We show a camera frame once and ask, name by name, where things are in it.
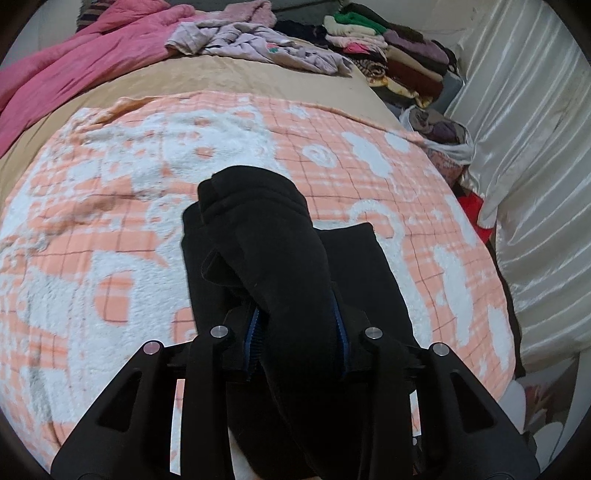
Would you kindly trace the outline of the black shirt with orange print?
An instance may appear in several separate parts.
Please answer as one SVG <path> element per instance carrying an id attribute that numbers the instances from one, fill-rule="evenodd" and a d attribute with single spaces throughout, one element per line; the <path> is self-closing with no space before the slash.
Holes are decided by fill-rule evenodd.
<path id="1" fill-rule="evenodd" d="M 409 478 L 417 340 L 372 225 L 318 230 L 293 182 L 249 166 L 202 181 L 182 220 L 197 329 L 226 324 L 238 338 L 228 423 L 252 470 L 264 479 Z"/>

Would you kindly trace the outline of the white bag of clothes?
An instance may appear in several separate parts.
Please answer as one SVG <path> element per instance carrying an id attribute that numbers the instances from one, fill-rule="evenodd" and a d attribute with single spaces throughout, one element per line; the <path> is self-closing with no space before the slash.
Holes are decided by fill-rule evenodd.
<path id="1" fill-rule="evenodd" d="M 445 154 L 458 165 L 472 163 L 475 147 L 464 125 L 436 110 L 418 106 L 404 110 L 399 121 L 405 129 L 422 136 L 428 150 Z"/>

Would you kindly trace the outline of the stack of folded clothes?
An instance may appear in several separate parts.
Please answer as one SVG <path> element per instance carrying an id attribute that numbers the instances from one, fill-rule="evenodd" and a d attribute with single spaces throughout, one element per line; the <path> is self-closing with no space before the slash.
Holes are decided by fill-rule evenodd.
<path id="1" fill-rule="evenodd" d="M 351 60 L 394 111 L 418 106 L 443 113 L 465 84 L 452 50 L 361 3 L 348 1 L 318 25 L 277 20 L 276 30 Z"/>

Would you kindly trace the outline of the peach white patterned blanket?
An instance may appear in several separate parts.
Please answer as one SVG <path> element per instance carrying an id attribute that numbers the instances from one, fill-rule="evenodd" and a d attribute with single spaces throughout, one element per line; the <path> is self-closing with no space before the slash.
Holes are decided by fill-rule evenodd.
<path id="1" fill-rule="evenodd" d="M 252 94 L 122 98 L 66 119 L 1 220 L 1 408 L 41 465 L 141 344 L 194 336 L 181 215 L 232 165 L 290 178 L 318 228 L 372 223 L 420 345 L 449 344 L 505 393 L 501 281 L 419 136 Z"/>

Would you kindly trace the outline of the red cloth item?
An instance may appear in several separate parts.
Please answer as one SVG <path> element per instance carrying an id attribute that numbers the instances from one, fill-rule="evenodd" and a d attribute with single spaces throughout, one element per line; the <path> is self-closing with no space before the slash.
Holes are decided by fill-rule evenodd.
<path id="1" fill-rule="evenodd" d="M 457 200 L 478 237 L 484 243 L 489 242 L 495 232 L 495 226 L 484 228 L 479 224 L 478 218 L 484 205 L 483 200 L 474 192 L 458 196 Z"/>

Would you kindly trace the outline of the white plastic chair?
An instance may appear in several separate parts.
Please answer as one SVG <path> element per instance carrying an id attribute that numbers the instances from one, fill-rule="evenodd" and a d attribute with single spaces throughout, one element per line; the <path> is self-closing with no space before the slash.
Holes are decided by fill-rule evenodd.
<path id="1" fill-rule="evenodd" d="M 583 431 L 590 409 L 590 351 L 511 381 L 500 405 L 533 438 L 540 469 L 550 469 Z"/>

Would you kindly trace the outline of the tan plush bedspread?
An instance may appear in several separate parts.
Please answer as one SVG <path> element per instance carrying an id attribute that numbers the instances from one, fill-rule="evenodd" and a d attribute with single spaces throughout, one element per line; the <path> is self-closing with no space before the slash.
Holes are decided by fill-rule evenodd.
<path id="1" fill-rule="evenodd" d="M 140 99 L 200 90 L 317 104 L 388 130 L 402 128 L 358 69 L 349 77 L 335 77 L 228 57 L 169 58 L 90 89 L 25 130 L 1 157 L 1 198 L 8 197 L 41 147 L 79 109 L 107 108 L 122 97 Z"/>

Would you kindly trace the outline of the lilac crumpled garment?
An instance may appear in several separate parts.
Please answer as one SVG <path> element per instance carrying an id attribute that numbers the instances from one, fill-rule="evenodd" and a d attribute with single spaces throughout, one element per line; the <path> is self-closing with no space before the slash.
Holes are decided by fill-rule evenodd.
<path id="1" fill-rule="evenodd" d="M 185 56 L 218 56 L 274 64 L 329 76 L 352 75 L 353 63 L 338 53 L 304 45 L 273 29 L 270 1 L 229 4 L 180 23 L 165 47 Z"/>

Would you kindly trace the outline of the white satin curtain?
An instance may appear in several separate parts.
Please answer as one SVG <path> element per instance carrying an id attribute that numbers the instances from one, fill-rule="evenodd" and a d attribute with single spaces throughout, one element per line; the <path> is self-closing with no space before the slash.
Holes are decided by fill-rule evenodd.
<path id="1" fill-rule="evenodd" d="M 590 345 L 590 65 L 542 1 L 487 1 L 458 41 L 448 109 L 474 160 L 464 184 L 495 251 L 529 369 Z"/>

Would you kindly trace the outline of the pink quilt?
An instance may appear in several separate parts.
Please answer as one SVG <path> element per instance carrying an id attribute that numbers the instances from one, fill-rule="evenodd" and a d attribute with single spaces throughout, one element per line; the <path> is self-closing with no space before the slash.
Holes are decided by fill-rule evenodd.
<path id="1" fill-rule="evenodd" d="M 64 42 L 1 71 L 1 152 L 44 116 L 85 90 L 169 56 L 165 42 L 192 17 L 187 4 L 117 1 Z"/>

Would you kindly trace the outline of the grey headboard cushion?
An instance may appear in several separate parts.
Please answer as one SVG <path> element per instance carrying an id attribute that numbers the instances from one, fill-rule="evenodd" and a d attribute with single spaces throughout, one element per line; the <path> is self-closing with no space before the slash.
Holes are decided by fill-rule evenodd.
<path id="1" fill-rule="evenodd" d="M 334 15 L 344 0 L 271 0 L 277 20 L 291 20 L 298 23 L 318 25 L 327 15 Z"/>

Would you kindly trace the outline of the striped dark garment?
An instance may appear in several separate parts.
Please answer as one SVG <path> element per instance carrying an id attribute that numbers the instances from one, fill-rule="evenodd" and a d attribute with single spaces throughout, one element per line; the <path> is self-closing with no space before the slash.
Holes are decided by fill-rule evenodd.
<path id="1" fill-rule="evenodd" d="M 114 0 L 82 0 L 76 30 L 80 31 L 94 23 L 113 3 Z"/>

